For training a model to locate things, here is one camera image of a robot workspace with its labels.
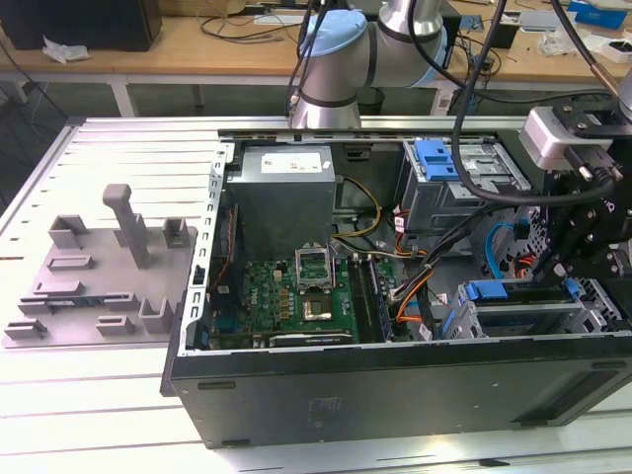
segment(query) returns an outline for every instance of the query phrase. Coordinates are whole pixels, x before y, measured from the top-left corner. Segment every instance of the label sticker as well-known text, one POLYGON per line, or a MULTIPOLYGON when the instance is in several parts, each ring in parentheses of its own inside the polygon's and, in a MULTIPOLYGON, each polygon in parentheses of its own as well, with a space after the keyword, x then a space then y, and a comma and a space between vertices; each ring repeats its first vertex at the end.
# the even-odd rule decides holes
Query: label sticker
POLYGON ((419 326, 419 335, 424 341, 431 341, 433 339, 433 333, 423 324, 419 326))
POLYGON ((262 173, 321 173, 318 153, 266 153, 261 157, 262 173))

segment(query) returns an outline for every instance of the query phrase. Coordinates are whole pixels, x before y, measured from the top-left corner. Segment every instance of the floor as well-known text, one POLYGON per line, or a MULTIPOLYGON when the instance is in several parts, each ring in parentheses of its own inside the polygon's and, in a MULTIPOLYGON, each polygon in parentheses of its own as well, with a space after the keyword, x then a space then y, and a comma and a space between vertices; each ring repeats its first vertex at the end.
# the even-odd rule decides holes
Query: floor
MULTIPOLYGON (((117 104, 110 87, 94 84, 50 84, 46 91, 69 116, 117 117, 117 104)), ((388 116, 419 116, 429 113, 433 90, 385 89, 381 113, 388 116)), ((207 116, 281 116, 284 87, 266 87, 266 94, 244 86, 204 86, 205 106, 196 111, 190 86, 133 85, 131 94, 144 117, 182 117, 196 113, 207 116)), ((0 103, 4 96, 0 93, 0 103)), ((358 101, 374 101, 370 89, 360 91, 358 101)), ((529 107, 484 102, 477 115, 526 115, 529 107)), ((372 114, 371 108, 361 111, 372 114)), ((40 92, 30 93, 23 107, 0 112, 0 213, 4 211, 30 174, 65 120, 40 92)))

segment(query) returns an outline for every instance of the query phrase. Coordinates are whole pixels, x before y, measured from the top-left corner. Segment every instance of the desk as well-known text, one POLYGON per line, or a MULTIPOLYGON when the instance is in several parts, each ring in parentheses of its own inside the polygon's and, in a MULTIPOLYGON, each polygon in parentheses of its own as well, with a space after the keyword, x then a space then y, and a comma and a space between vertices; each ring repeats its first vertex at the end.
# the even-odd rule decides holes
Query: desk
MULTIPOLYGON (((176 164, 178 153, 208 148, 219 128, 261 127, 263 121, 270 128, 286 127, 283 118, 101 118, 63 128, 0 217, 0 328, 16 315, 18 298, 32 284, 57 214, 80 213, 89 228, 113 228, 102 192, 106 183, 121 182, 132 187, 131 205, 147 226, 174 215, 198 225, 210 158, 200 154, 195 162, 176 164), (73 162, 79 152, 85 161, 73 162), (110 159, 100 158, 108 152, 110 159), (161 157, 165 152, 168 161, 161 157)), ((453 118, 362 121, 384 130, 452 124, 453 118)), ((464 129, 521 124, 522 118, 468 118, 464 129)), ((158 392, 165 355, 164 346, 0 347, 0 472, 67 474, 87 466, 91 472, 152 474, 488 472, 479 459, 509 463, 490 471, 503 474, 629 472, 632 466, 632 385, 563 428, 209 451, 180 399, 158 392)))
MULTIPOLYGON (((535 8, 550 9, 539 0, 525 0, 535 8)), ((462 14, 478 14, 483 19, 492 17, 495 5, 477 5, 453 2, 462 14)), ((524 10, 510 0, 512 10, 524 10)), ((203 35, 195 18, 164 18, 160 37, 148 52, 90 51, 92 58, 69 63, 56 63, 38 50, 11 52, 16 61, 34 80, 41 82, 105 83, 112 87, 122 117, 137 115, 128 84, 232 84, 232 85, 286 85, 295 61, 295 43, 283 32, 281 41, 266 44, 235 44, 203 35)), ((227 26, 227 35, 247 34, 269 29, 268 26, 227 26)), ((297 27, 290 28, 295 38, 297 27)), ((615 35, 613 31, 601 31, 615 35)), ((471 33, 482 40, 485 33, 471 33)), ((568 91, 593 88, 597 82, 583 60, 576 54, 545 57, 537 51, 541 34, 518 32, 512 49, 498 50, 503 68, 489 84, 489 89, 568 91)), ((604 63, 612 75, 620 79, 629 66, 604 63)), ((463 77, 466 63, 462 51, 455 53, 450 71, 463 77)), ((0 57, 0 81, 14 83, 24 76, 13 68, 5 57, 0 57)), ((445 115, 455 86, 437 75, 429 87, 437 88, 434 114, 445 115)), ((199 88, 194 88, 197 105, 201 104, 199 88)))

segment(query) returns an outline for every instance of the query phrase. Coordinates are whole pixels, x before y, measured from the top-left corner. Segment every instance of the wooden table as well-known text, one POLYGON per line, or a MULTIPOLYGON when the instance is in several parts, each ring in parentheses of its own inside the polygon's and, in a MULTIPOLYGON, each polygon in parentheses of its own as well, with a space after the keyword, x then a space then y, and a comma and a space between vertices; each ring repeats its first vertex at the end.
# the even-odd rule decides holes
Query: wooden table
MULTIPOLYGON (((533 8, 548 10, 550 4, 540 0, 524 0, 533 8)), ((481 15, 484 20, 492 17, 495 5, 452 2, 464 15, 481 15)), ((512 10, 526 10, 510 0, 512 10)), ((269 29, 270 26, 227 26, 225 35, 244 35, 269 29)), ((297 27, 289 29, 296 38, 297 27)), ((487 32, 472 32, 475 40, 482 40, 487 32)), ((618 38, 620 32, 599 30, 604 36, 618 38)), ((164 18, 160 37, 148 52, 123 52, 94 50, 88 60, 56 63, 38 50, 11 53, 16 61, 35 80, 42 82, 75 82, 109 84, 123 117, 135 117, 136 109, 127 91, 128 84, 235 84, 235 85, 285 85, 295 61, 295 42, 284 32, 275 34, 279 41, 266 44, 236 44, 206 36, 199 31, 195 18, 164 18)), ((598 86, 586 64, 577 53, 565 56, 545 57, 537 48, 541 34, 518 32, 509 50, 498 49, 503 67, 490 82, 490 89, 565 91, 598 86)), ((603 59, 615 78, 622 78, 629 67, 603 59)), ((466 62, 462 51, 457 50, 450 70, 464 76, 466 62)), ((0 81, 14 83, 24 80, 7 58, 0 57, 0 81)), ((437 76, 430 87, 437 88, 434 113, 445 114, 446 99, 451 98, 455 87, 437 76)), ((194 87, 197 104, 201 93, 194 87)))

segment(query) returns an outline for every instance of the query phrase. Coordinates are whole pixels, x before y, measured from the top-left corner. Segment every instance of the green motherboard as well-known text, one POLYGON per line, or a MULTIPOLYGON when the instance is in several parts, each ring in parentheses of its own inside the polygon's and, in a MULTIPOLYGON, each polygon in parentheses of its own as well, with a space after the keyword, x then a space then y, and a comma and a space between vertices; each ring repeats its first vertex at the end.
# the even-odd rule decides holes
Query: green motherboard
MULTIPOLYGON (((215 349, 258 347, 258 338, 288 334, 344 334, 353 343, 358 336, 357 302, 350 279, 351 260, 302 259, 248 262, 244 269, 243 304, 237 314, 222 313, 215 320, 215 349), (304 280, 331 278, 329 287, 305 287, 304 280)), ((388 259, 374 261, 381 297, 395 285, 388 259)))

